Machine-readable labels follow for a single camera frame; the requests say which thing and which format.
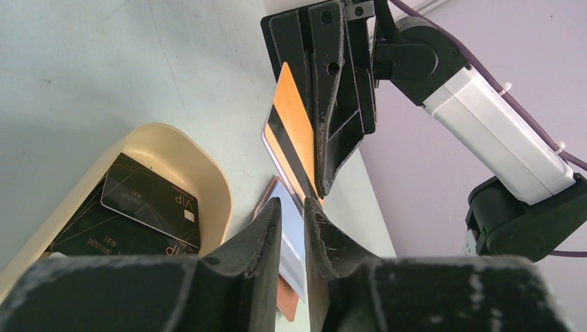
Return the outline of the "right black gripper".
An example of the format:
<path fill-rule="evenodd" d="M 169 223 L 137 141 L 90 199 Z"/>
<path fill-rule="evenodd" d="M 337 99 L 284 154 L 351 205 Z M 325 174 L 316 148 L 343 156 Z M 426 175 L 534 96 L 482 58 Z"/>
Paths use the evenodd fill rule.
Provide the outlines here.
<path fill-rule="evenodd" d="M 273 71 L 288 63 L 315 131 L 318 193 L 377 123 L 367 20 L 371 1 L 318 1 L 269 14 L 261 29 Z"/>

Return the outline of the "yellow oval tray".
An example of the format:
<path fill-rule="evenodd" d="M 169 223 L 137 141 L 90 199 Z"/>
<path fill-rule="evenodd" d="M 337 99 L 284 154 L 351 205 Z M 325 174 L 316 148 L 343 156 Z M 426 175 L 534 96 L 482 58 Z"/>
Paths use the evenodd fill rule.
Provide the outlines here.
<path fill-rule="evenodd" d="M 42 257 L 207 255 L 226 240 L 232 194 L 179 129 L 148 123 L 108 148 L 1 272 L 5 297 Z"/>

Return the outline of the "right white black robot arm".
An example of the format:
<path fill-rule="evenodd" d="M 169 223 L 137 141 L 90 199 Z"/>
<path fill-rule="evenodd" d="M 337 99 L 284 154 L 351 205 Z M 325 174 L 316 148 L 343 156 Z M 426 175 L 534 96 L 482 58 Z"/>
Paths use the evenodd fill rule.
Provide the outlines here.
<path fill-rule="evenodd" d="M 265 1 L 278 83 L 262 139 L 300 209 L 321 203 L 377 125 L 391 82 L 491 172 L 469 195 L 468 254 L 584 258 L 559 245 L 586 222 L 584 161 L 555 143 L 471 51 L 403 1 Z"/>

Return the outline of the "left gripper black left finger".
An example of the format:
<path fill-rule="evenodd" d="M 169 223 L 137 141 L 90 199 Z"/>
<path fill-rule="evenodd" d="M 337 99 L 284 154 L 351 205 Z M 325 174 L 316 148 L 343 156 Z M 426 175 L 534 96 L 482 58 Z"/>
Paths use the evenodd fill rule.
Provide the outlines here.
<path fill-rule="evenodd" d="M 202 331 L 274 331 L 281 244 L 281 202 L 201 261 Z"/>

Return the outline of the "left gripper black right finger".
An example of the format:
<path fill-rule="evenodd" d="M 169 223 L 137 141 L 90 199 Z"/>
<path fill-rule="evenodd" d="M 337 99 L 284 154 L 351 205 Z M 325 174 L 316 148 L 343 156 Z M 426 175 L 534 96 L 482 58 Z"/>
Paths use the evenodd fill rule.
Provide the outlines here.
<path fill-rule="evenodd" d="M 317 199 L 304 203 L 311 331 L 379 331 L 369 265 L 380 260 L 334 225 Z"/>

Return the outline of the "tan credit card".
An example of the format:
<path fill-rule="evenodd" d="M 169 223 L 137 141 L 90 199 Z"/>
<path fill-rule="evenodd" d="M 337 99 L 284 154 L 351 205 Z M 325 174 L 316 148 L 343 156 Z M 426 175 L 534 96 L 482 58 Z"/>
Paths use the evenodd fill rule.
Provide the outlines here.
<path fill-rule="evenodd" d="M 302 208 L 307 197 L 324 204 L 316 184 L 314 129 L 288 63 L 283 63 L 262 141 L 282 182 Z"/>

